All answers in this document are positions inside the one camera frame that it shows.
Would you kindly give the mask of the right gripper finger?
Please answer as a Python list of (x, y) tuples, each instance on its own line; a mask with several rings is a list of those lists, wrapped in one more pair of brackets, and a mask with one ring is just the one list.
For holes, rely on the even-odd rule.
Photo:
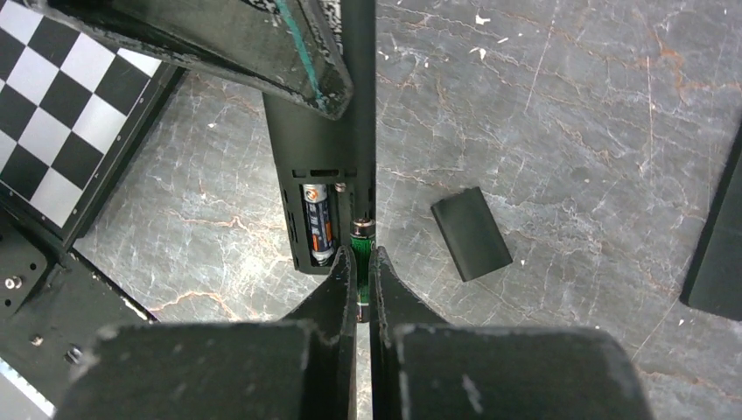
[(353, 251), (276, 321), (102, 328), (58, 419), (353, 419)]
[(376, 419), (649, 419), (627, 353), (583, 327), (452, 325), (369, 262)]

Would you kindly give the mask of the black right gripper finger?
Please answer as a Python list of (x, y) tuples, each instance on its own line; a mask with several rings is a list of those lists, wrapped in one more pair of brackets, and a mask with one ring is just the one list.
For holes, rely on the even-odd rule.
[(320, 1), (27, 1), (93, 39), (256, 88), (331, 119), (354, 85)]

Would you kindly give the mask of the black remote with green button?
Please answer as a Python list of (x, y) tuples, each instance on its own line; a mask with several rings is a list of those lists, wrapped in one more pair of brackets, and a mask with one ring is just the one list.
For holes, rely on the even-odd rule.
[(344, 115), (332, 121), (265, 94), (263, 104), (296, 270), (325, 275), (331, 261), (312, 255), (304, 184), (324, 185), (335, 249), (350, 242), (352, 222), (376, 217), (376, 3), (342, 1), (343, 59), (354, 84)]

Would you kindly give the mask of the slim black remote control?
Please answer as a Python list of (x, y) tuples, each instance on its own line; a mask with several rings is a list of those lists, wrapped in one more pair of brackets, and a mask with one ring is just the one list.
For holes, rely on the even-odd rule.
[(679, 300), (741, 320), (741, 134), (731, 147)]

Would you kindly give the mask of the black white checkerboard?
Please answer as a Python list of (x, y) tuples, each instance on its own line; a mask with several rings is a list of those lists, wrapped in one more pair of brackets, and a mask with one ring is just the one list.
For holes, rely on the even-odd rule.
[(1, 4), (1, 196), (62, 246), (85, 234), (182, 77), (21, 1)]

